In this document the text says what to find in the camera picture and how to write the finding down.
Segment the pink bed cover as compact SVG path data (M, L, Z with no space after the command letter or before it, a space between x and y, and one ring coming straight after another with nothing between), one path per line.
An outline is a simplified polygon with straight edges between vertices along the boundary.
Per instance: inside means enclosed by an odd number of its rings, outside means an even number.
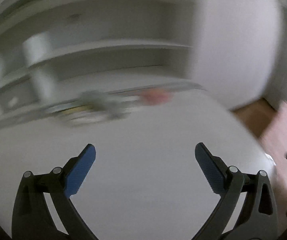
M272 122L259 137L259 142L266 154L272 157L274 177L270 180L274 191L277 214L278 234L287 228L287 102L281 101Z

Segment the pink yellow snack box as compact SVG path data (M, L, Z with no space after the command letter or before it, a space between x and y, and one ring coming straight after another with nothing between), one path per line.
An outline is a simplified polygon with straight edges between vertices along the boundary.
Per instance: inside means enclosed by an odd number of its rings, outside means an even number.
M172 93L163 89L148 89L141 93L141 100L147 105L161 105L172 99Z

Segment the white desk shelf unit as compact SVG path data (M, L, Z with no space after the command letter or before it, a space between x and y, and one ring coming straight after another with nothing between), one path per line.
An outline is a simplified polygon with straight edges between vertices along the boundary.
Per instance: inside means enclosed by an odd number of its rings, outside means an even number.
M0 126L192 81L206 0L1 0Z

